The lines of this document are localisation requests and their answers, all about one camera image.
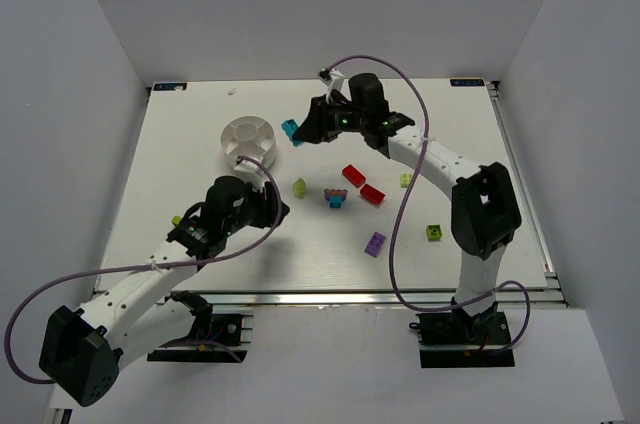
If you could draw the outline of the left blue table label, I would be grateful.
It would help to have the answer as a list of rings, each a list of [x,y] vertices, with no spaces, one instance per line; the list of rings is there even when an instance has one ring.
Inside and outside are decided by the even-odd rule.
[[[161,82],[155,83],[152,87],[153,92],[174,92],[184,91],[187,89],[186,82]]]

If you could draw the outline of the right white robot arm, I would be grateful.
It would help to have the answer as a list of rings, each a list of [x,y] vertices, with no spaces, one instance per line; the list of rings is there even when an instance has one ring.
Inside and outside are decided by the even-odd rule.
[[[493,313],[499,267],[522,224],[508,169],[498,162],[480,165],[426,137],[413,119],[390,110],[373,73],[346,79],[322,70],[319,77],[327,91],[312,99],[295,139],[321,144],[358,133],[371,149],[439,189],[450,201],[451,234],[461,250],[453,309],[471,319]]]

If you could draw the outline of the right blue table label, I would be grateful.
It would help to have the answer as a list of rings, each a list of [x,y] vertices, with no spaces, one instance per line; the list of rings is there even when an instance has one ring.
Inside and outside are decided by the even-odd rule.
[[[451,78],[452,87],[484,87],[485,82],[481,78]]]

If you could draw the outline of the dark green lego brick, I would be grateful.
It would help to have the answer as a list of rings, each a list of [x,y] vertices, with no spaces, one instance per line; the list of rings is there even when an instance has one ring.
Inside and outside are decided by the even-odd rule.
[[[429,242],[438,242],[443,237],[442,228],[438,224],[431,224],[426,227],[426,237]]]

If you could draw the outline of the white divided round container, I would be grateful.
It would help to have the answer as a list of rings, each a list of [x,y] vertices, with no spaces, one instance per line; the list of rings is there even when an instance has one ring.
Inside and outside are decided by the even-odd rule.
[[[277,158],[275,131],[265,119],[242,116],[227,124],[220,135],[220,145],[232,172],[239,156],[259,161],[270,169]]]

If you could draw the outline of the blue table label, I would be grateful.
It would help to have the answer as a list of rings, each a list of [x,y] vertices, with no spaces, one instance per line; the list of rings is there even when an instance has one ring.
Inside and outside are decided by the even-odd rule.
[[[481,78],[451,78],[452,87],[484,87],[485,82]]]
[[[161,82],[155,83],[152,87],[153,92],[174,92],[184,91],[187,89],[186,82]]]

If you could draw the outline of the red lego long brick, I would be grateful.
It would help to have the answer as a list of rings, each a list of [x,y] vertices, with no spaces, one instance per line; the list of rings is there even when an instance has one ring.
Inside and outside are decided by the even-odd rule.
[[[342,169],[342,175],[356,188],[360,188],[366,183],[366,176],[351,164]]]

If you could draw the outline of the purple flat lego brick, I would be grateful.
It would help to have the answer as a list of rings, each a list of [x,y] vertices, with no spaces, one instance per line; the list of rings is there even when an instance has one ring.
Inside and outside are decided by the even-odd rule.
[[[374,232],[365,246],[364,253],[377,258],[382,252],[385,242],[386,236],[384,234]]]

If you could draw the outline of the light green lego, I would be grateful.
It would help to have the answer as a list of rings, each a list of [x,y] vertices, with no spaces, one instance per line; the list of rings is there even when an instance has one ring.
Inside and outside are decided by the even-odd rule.
[[[307,185],[306,182],[302,178],[298,178],[292,184],[292,191],[296,198],[303,199],[306,195]]]
[[[400,188],[409,189],[413,180],[412,173],[402,173],[400,176]]]

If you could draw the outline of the red lego short brick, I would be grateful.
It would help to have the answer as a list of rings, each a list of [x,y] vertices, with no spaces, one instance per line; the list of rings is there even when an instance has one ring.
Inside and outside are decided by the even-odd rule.
[[[386,195],[375,187],[364,184],[360,189],[360,196],[368,203],[379,206],[384,200]]]

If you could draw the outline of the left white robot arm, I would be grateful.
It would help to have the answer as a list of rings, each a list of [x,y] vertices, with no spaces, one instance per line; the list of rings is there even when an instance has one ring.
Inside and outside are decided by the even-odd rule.
[[[288,212],[270,179],[255,187],[235,176],[217,178],[142,269],[75,310],[62,306],[52,313],[40,369],[77,404],[88,407],[104,397],[121,371],[156,348],[210,337],[211,304],[178,285],[220,255],[238,231],[273,229]]]

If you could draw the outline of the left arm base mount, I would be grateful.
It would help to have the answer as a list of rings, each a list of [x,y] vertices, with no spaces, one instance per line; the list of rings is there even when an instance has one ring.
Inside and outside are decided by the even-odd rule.
[[[166,301],[184,305],[193,322],[189,333],[153,352],[148,362],[241,364],[252,338],[253,315],[239,310],[216,310],[201,295],[173,292]]]

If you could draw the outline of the cyan lego brick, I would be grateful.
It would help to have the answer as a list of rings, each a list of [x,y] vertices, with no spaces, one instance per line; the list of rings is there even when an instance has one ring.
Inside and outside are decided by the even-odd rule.
[[[303,144],[303,141],[294,138],[294,134],[298,128],[299,126],[294,119],[288,119],[281,123],[281,129],[294,147],[299,147]]]

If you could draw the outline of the aluminium table frame rail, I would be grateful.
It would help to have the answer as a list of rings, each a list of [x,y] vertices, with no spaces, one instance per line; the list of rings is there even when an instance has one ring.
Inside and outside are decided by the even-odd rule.
[[[540,267],[544,271],[546,281],[545,290],[534,291],[535,306],[540,308],[551,306],[567,307],[568,304],[555,270],[553,259],[549,252],[544,231],[541,228],[535,206],[531,200],[531,193],[529,192],[524,179],[523,168],[518,159],[518,154],[515,148],[514,135],[509,129],[508,122],[505,117],[499,85],[499,81],[490,81],[486,87],[494,110],[496,122],[501,132],[505,150],[509,158],[513,179],[516,182],[519,204],[521,205],[521,212],[525,222],[524,227],[530,231],[536,249],[535,255],[540,261]]]

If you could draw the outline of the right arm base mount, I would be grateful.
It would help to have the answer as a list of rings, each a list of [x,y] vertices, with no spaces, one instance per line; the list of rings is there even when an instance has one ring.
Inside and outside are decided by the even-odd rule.
[[[459,312],[422,313],[409,329],[416,335],[423,369],[512,368],[511,333],[504,312],[468,326]]]

